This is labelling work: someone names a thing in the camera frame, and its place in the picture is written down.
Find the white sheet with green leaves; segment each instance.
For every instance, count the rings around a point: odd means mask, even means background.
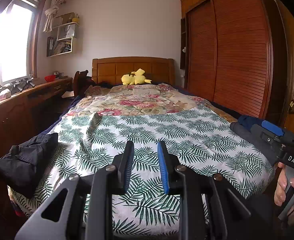
[[[70,174],[92,174],[123,152],[127,140],[135,144],[130,186],[113,196],[117,235],[172,234],[178,230],[179,197],[163,193],[157,142],[197,173],[224,175],[244,196],[261,192],[274,176],[274,167],[250,143],[229,129],[229,122],[200,105],[171,114],[136,116],[65,116],[51,131],[59,144],[32,199],[13,192],[31,214]],[[86,201],[84,220],[86,221]]]

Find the gray handle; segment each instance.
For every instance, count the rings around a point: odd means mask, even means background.
[[[287,177],[287,180],[288,180],[287,186],[285,188],[285,193],[287,193],[288,190],[289,190],[289,188],[290,188],[290,186],[291,186],[290,179],[294,177],[294,168],[291,168],[289,166],[285,166],[285,176]],[[294,194],[291,197],[291,199],[288,202],[288,204],[283,209],[283,211],[281,212],[281,214],[278,216],[278,218],[280,220],[285,220],[285,218],[287,217],[287,213],[289,212],[289,210],[293,206],[293,204],[294,204]]]

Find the red-brown slatted door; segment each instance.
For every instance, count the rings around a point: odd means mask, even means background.
[[[213,0],[217,22],[214,101],[258,117],[267,75],[266,19],[260,0]]]
[[[215,89],[216,22],[210,1],[189,14],[190,63],[188,91],[213,100]]]

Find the red plastic basket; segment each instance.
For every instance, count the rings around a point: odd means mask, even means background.
[[[46,76],[45,80],[46,80],[46,82],[52,82],[55,80],[55,78],[56,78],[55,75],[50,75],[50,76]]]

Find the wooden headboard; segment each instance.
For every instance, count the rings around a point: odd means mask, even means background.
[[[175,67],[172,58],[158,57],[109,57],[94,58],[92,80],[96,83],[121,84],[121,77],[139,68],[146,71],[147,79],[153,82],[175,84]]]

